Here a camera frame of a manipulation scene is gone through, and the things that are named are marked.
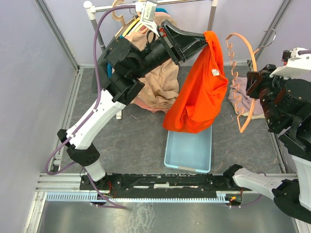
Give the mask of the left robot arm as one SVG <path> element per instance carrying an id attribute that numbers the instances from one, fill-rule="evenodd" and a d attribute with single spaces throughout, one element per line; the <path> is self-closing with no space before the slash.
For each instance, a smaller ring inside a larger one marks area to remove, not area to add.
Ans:
<path id="1" fill-rule="evenodd" d="M 147 73 L 168 60 L 176 65 L 185 62 L 206 45 L 203 34 L 183 31 L 165 20 L 143 50 L 124 37 L 113 38 L 95 60 L 98 98 L 75 125 L 60 129 L 57 136 L 67 146 L 71 160 L 84 167 L 96 189 L 107 185 L 100 153 L 92 143 L 98 132 L 138 95 L 144 87 L 140 79 Z"/>

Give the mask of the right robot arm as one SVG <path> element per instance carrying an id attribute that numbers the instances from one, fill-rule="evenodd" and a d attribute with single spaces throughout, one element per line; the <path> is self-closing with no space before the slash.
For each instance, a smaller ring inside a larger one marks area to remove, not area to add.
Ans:
<path id="1" fill-rule="evenodd" d="M 260 100 L 268 131 L 279 134 L 297 178 L 272 179 L 234 164 L 224 173 L 229 190 L 247 188 L 272 199 L 286 215 L 311 222 L 311 83 L 273 75 L 276 66 L 247 72 L 246 94 Z"/>

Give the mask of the orange t shirt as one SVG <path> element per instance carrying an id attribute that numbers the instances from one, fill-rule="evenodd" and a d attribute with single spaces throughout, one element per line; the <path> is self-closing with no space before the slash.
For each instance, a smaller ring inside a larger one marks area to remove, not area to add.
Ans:
<path id="1" fill-rule="evenodd" d="M 204 32 L 207 46 L 194 62 L 181 91 L 166 113 L 163 128 L 199 133 L 209 128 L 221 111 L 228 79 L 221 44 L 215 32 Z"/>

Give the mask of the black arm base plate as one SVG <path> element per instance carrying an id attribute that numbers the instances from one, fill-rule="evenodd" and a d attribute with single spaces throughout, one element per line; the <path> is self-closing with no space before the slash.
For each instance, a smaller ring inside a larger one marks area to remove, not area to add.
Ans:
<path id="1" fill-rule="evenodd" d="M 119 174 L 95 182 L 98 190 L 111 191 L 115 198 L 165 199 L 214 198 L 217 191 L 240 193 L 231 178 L 212 174 Z"/>

